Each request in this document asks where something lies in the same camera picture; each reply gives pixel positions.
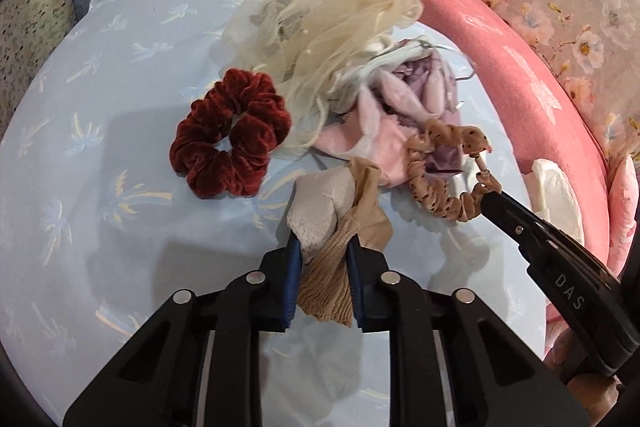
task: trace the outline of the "pink cushion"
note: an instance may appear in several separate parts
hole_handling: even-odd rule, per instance
[[[625,267],[636,231],[638,192],[634,162],[631,156],[627,156],[618,167],[609,191],[610,237],[607,267],[616,275]]]
[[[521,172],[546,158],[575,191],[585,245],[609,256],[609,212],[602,151],[574,104],[527,43],[481,0],[422,0],[420,21],[453,40],[475,63],[513,144]]]

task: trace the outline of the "pink blanket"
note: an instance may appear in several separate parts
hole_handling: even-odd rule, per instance
[[[604,156],[562,87],[527,43],[481,0],[422,2],[420,21],[453,40],[475,63],[520,171],[528,173],[533,160],[546,158],[569,177],[582,212],[585,246],[606,263]],[[553,318],[554,312],[548,315]]]

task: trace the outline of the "red velvet scrunchie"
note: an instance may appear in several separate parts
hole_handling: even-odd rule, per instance
[[[231,127],[235,114],[242,114]],[[199,198],[228,190],[253,196],[267,172],[269,153],[289,134],[291,117],[264,73],[228,70],[203,100],[191,104],[189,116],[178,124],[169,149],[174,171],[187,174],[187,183]],[[215,144],[229,135],[232,149]]]

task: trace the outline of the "silver rivet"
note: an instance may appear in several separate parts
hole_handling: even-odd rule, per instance
[[[464,304],[471,304],[476,300],[476,294],[467,288],[462,288],[456,292],[456,299]]]
[[[380,279],[386,284],[398,284],[400,282],[400,274],[396,272],[384,272]]]
[[[246,275],[246,281],[249,284],[261,284],[265,279],[267,279],[267,276],[264,273],[258,271],[249,272]]]
[[[174,293],[174,302],[176,304],[187,304],[191,300],[191,292],[189,290],[180,290]]]

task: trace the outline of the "light blue sheet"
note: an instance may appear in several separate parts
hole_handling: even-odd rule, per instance
[[[222,289],[288,237],[294,179],[339,163],[271,161],[254,198],[196,198],[169,165],[177,123],[228,62],[220,35],[242,0],[93,0],[33,81],[0,145],[0,341],[45,411],[63,414],[174,291]],[[422,25],[398,37],[427,34]],[[457,76],[466,61],[444,52]],[[511,144],[477,77],[462,121],[495,152],[489,168],[527,202]],[[537,353],[545,299],[516,244],[479,217],[451,225],[409,192],[384,190],[392,269],[443,293],[468,286]],[[386,427],[388,338],[298,311],[265,335],[265,427]]]

